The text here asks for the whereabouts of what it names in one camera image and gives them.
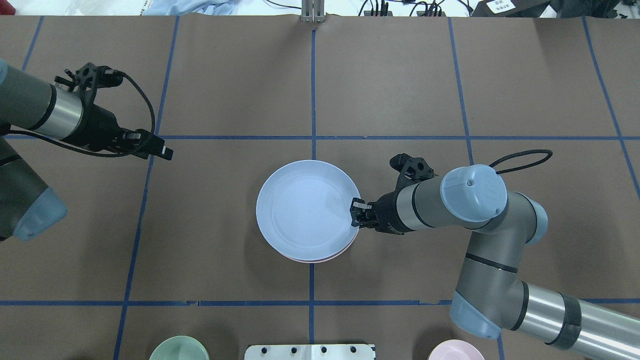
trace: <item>white mounting plate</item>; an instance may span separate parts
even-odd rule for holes
[[[376,360],[376,346],[367,344],[253,345],[244,352],[244,360]]]

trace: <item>plate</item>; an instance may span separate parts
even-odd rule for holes
[[[209,360],[209,355],[198,340],[180,335],[164,340],[149,360]]]
[[[360,197],[358,188],[339,168],[296,161],[262,185],[255,216],[262,235],[279,253],[318,263],[345,251],[358,233],[349,212],[354,197]]]
[[[484,360],[484,357],[466,341],[447,340],[433,349],[428,360]]]

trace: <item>white label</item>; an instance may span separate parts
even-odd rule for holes
[[[489,9],[493,11],[493,13],[502,13],[516,8],[511,0],[493,0],[489,1],[486,5],[489,6]]]

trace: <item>blue cloth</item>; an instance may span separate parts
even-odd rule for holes
[[[231,15],[235,6],[234,0],[154,0],[143,15]]]

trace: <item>stacked plates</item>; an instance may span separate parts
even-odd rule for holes
[[[289,259],[320,263],[344,252],[358,233],[351,201],[358,188],[339,168],[303,160],[279,168],[262,185],[255,214],[267,242]]]

